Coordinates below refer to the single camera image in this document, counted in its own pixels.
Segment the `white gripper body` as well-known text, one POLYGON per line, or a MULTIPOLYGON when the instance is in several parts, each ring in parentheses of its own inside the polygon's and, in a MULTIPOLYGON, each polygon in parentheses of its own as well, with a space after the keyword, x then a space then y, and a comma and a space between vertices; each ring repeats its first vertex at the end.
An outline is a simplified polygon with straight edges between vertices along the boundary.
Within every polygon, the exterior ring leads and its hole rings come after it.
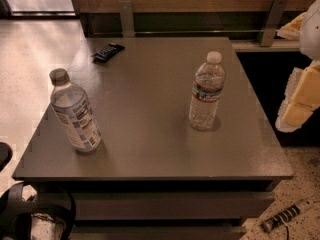
POLYGON ((309 7, 302 20, 299 42, 302 54, 320 59, 320 0, 309 7))

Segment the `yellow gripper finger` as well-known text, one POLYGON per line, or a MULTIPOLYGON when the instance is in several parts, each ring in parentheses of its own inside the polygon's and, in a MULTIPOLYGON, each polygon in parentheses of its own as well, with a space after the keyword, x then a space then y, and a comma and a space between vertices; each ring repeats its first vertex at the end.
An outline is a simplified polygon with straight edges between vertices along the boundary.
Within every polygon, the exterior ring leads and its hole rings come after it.
POLYGON ((291 133, 300 129, 320 107, 320 62, 305 69, 295 67, 288 78, 285 98, 278 110, 276 129, 291 133))
POLYGON ((300 29, 302 21, 306 13, 303 12, 295 17, 292 21, 282 26, 278 31, 277 35, 281 38, 288 40, 298 40, 300 36, 300 29))

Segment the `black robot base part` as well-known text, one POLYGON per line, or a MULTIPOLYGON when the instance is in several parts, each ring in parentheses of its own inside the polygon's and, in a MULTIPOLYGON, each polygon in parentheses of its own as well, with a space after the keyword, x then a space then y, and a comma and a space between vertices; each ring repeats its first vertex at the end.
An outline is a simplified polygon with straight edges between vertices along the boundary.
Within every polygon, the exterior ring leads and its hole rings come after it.
POLYGON ((23 199, 23 189, 28 183, 13 184, 0 197, 0 240, 32 240, 32 218, 34 215, 48 215, 58 218, 63 225, 59 240, 69 240, 76 216, 76 204, 73 196, 64 188, 44 183, 45 187, 56 188, 64 193, 70 202, 70 208, 35 200, 23 199))

